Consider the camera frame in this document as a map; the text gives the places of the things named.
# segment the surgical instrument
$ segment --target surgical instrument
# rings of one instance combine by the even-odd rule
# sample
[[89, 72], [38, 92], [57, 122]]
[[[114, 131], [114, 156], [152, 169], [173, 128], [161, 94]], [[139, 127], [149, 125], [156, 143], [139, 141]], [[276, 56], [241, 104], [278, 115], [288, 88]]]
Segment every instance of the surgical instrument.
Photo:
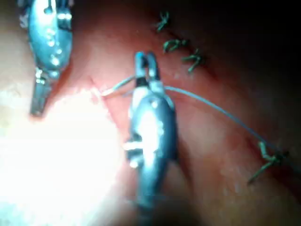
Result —
[[67, 0], [18, 1], [28, 18], [29, 45], [36, 64], [30, 113], [41, 116], [72, 51], [71, 11]]

